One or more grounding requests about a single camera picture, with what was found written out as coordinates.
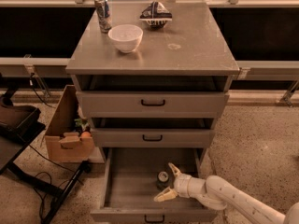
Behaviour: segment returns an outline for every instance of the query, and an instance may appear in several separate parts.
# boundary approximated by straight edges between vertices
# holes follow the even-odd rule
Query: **cabinet top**
[[[143,38],[136,51],[115,49],[100,31],[94,12],[66,67],[74,75],[215,75],[238,74],[238,66],[206,3],[163,3],[173,20],[153,30],[139,19],[150,4],[113,2],[109,7],[112,26],[134,24]]]

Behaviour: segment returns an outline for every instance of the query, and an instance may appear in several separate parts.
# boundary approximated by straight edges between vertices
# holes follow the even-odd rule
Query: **cardboard box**
[[[76,89],[66,86],[45,133],[48,157],[57,162],[103,162],[92,137],[79,138],[73,133],[77,110]]]

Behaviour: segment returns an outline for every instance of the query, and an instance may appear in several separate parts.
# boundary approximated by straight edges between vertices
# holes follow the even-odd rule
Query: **drawer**
[[[86,117],[218,118],[227,103],[222,92],[77,92]]]
[[[211,130],[92,129],[99,147],[209,147]]]
[[[92,210],[96,222],[210,222],[216,211],[206,209],[195,199],[177,197],[156,203],[161,191],[157,174],[169,173],[173,162],[183,173],[199,176],[200,149],[193,148],[111,148],[107,158],[100,208]]]

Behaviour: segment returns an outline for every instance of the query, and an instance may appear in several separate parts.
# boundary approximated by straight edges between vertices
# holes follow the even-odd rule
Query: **drawer handle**
[[[146,142],[160,142],[163,139],[163,136],[160,135],[159,138],[147,138],[147,136],[143,134],[142,139],[143,139],[143,141],[146,141]]]
[[[144,221],[146,223],[164,223],[164,221],[165,221],[165,215],[162,216],[162,220],[148,220],[147,215],[144,215]]]
[[[162,100],[162,102],[160,104],[148,104],[146,103],[143,99],[141,100],[141,104],[143,106],[164,106],[166,104],[165,100]]]

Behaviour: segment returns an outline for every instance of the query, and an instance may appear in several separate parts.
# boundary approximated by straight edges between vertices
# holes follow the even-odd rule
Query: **floor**
[[[294,107],[279,103],[281,91],[230,91],[231,97],[216,126],[216,136],[208,150],[201,172],[203,178],[218,175],[238,189],[285,214],[299,201],[299,98],[292,97]],[[60,93],[53,95],[50,105],[56,106]],[[35,105],[41,110],[40,121],[49,124],[54,108],[42,105],[35,96],[16,94],[15,105]],[[32,144],[47,157],[43,133]],[[48,172],[54,185],[65,185],[72,173],[41,158],[28,147],[16,163],[30,175]],[[76,163],[61,163],[76,169]],[[38,175],[49,181],[47,175]],[[51,223],[94,223],[90,216],[99,207],[104,165],[93,164],[83,174]],[[10,173],[0,175],[0,222],[40,223],[41,200],[34,190],[18,182]],[[50,198],[46,199],[46,211]],[[249,224],[233,206],[218,212],[213,224]]]

